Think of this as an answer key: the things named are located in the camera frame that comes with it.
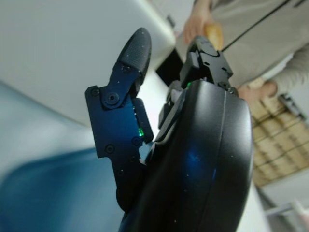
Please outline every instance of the green led light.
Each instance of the green led light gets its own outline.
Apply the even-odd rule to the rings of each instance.
[[[140,137],[144,137],[144,132],[143,132],[142,128],[139,128],[139,134],[140,134]]]

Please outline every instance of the human hand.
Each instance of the human hand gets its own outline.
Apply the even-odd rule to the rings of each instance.
[[[251,105],[261,99],[261,91],[260,88],[251,89],[248,86],[241,86],[238,89],[238,96]]]
[[[277,88],[275,82],[266,81],[260,88],[256,89],[250,89],[248,86],[241,86],[238,88],[238,95],[251,105],[265,97],[272,97],[277,93]]]
[[[199,0],[193,7],[192,13],[183,30],[183,37],[186,44],[190,43],[197,35],[204,35],[205,26],[213,23],[210,3],[210,0]]]

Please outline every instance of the person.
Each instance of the person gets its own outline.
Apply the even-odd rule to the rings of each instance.
[[[188,44],[204,34],[205,26],[218,22],[224,56],[234,73],[230,83],[250,104],[309,82],[308,12],[309,0],[196,0],[181,39]],[[246,86],[291,53],[286,67],[260,88]]]

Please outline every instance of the black bracket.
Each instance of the black bracket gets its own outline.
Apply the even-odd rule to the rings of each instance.
[[[85,92],[97,154],[112,161],[117,201],[124,211],[133,204],[144,176],[139,147],[154,137],[143,102],[136,98],[150,53],[150,35],[141,28],[122,50],[108,85]]]
[[[233,75],[221,51],[216,51],[204,36],[197,36],[188,48],[187,59],[180,72],[182,88],[192,81],[204,79],[229,93],[236,94],[228,79]]]

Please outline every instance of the screw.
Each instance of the screw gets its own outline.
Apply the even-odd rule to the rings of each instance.
[[[109,93],[106,97],[106,103],[108,105],[115,105],[119,102],[118,93]]]
[[[219,82],[218,86],[223,88],[224,90],[228,90],[228,88],[229,88],[229,85],[227,83],[223,82],[223,81]]]
[[[135,146],[141,145],[141,139],[139,137],[134,137],[132,139],[132,144],[135,145]]]
[[[91,92],[90,92],[90,93],[91,93],[91,95],[92,95],[92,96],[94,96],[94,97],[95,97],[95,96],[97,96],[97,95],[99,95],[99,94],[100,94],[100,91],[99,91],[99,89],[98,89],[98,88],[94,88],[94,89],[92,89],[92,90],[91,90]]]
[[[117,172],[117,176],[123,176],[124,175],[124,170],[119,170]]]
[[[115,147],[114,147],[112,144],[108,144],[108,145],[105,147],[105,152],[108,153],[108,154],[113,153],[114,150],[115,150]]]
[[[123,73],[129,73],[129,72],[131,72],[131,68],[129,66],[124,65],[124,66],[122,66],[121,71]]]

